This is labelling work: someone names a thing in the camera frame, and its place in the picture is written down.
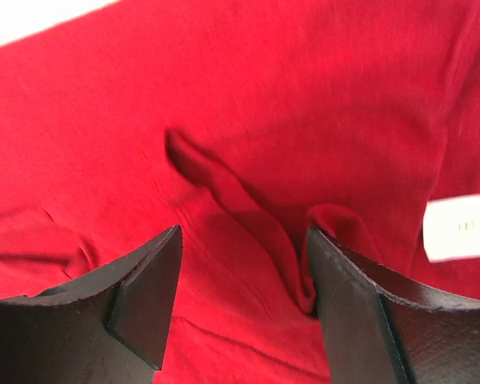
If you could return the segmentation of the dark red t shirt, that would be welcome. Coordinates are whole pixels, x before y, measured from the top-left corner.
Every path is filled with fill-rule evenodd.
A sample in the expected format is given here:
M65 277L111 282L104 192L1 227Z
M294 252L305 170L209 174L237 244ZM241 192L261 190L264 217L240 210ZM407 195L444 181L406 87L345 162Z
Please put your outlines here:
M122 1L0 48L0 298L178 224L158 383L327 383L305 254L480 299L480 1Z

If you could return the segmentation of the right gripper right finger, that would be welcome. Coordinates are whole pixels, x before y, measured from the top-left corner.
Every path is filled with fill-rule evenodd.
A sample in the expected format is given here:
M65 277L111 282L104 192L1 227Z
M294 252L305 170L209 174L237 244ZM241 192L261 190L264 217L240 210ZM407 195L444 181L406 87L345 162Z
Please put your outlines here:
M480 383L480 300L407 278L307 233L333 383Z

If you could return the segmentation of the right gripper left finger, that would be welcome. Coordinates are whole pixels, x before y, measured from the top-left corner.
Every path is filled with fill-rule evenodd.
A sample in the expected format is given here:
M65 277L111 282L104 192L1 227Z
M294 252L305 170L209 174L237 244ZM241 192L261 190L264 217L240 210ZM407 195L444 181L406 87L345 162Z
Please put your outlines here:
M172 226L79 278L0 299L0 384L151 383L181 264L182 229Z

